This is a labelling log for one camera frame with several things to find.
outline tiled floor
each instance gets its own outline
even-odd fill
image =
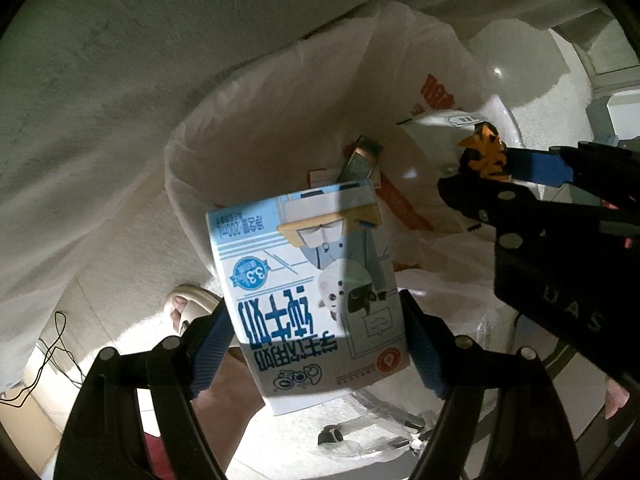
[[[509,20],[490,25],[467,46],[491,75],[495,91],[511,107],[528,147],[546,149],[592,138],[584,113],[591,94],[589,81],[572,47],[559,36]],[[103,346],[115,346],[122,353],[144,351],[170,334],[171,328],[161,315],[165,295],[179,283],[205,283],[208,279],[162,190],[161,176],[150,179],[132,197],[101,240],[95,257],[69,285],[58,305],[67,316],[63,340],[85,371]],[[43,339],[49,344],[55,338],[50,322]],[[36,351],[27,380],[41,362],[42,354]],[[59,362],[71,368],[62,355]],[[76,393],[66,378],[46,369],[34,396],[62,429]],[[145,428],[157,433],[148,394],[143,394],[140,402]],[[318,412],[316,422],[326,416]],[[275,430],[261,414],[248,433],[269,438]],[[311,449],[313,443],[306,447]],[[267,478],[260,473],[265,471],[271,471],[274,479],[316,474],[313,469],[293,476],[281,466],[260,468],[259,462],[250,461],[254,447],[243,443],[239,451],[242,462],[235,460],[228,472],[232,480]],[[282,449],[279,456],[263,459],[286,468],[289,454],[289,449]],[[304,467],[305,460],[296,464]]]

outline white plastic bag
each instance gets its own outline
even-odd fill
[[[487,117],[508,146],[519,146],[518,129],[486,89],[485,77],[449,25],[397,2],[367,6],[214,88],[166,148],[167,193],[216,276],[208,210],[307,189],[311,170],[341,168],[358,136],[369,137],[384,147],[376,192],[389,253],[396,270],[406,269],[397,273],[398,285],[414,291],[418,304],[442,316],[453,332],[471,333],[490,348],[482,334],[489,333],[499,304],[490,299],[492,244],[461,233],[458,214],[438,195],[438,171],[397,126],[431,108],[452,107]],[[413,365],[370,391],[415,414],[442,405]],[[318,424],[316,418],[326,420]],[[353,409],[342,399],[318,410],[261,418],[245,434],[241,449],[251,453],[242,460],[259,468],[261,456],[309,449],[324,425],[351,418]],[[270,432],[279,439],[270,439]],[[363,442],[376,442],[376,435],[367,433]],[[359,465],[381,459],[356,455]],[[347,460],[314,470],[352,467]]]
[[[167,145],[167,193],[215,273],[209,209],[306,189],[310,170],[340,168],[363,134],[384,146],[378,196],[390,252],[414,264],[412,241],[425,230],[460,228],[438,196],[437,172],[396,123],[449,106],[487,117],[519,145],[485,78],[449,25],[397,2],[374,4],[217,86]]]

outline cartoon illustration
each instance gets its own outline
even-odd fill
[[[385,274],[373,237],[380,213],[368,184],[336,184],[334,190],[312,190],[278,203],[277,229],[317,269],[321,270],[319,306],[340,314],[371,312],[371,303],[386,299]]]
[[[354,260],[340,258],[320,274],[318,289],[322,300],[319,306],[328,306],[334,320],[341,312],[353,313],[364,309],[369,314],[370,302],[377,300],[372,288],[367,269]]]
[[[303,390],[312,384],[315,386],[322,379],[322,368],[317,364],[302,367],[302,370],[280,370],[273,380],[273,386],[278,390],[290,390],[299,386]]]

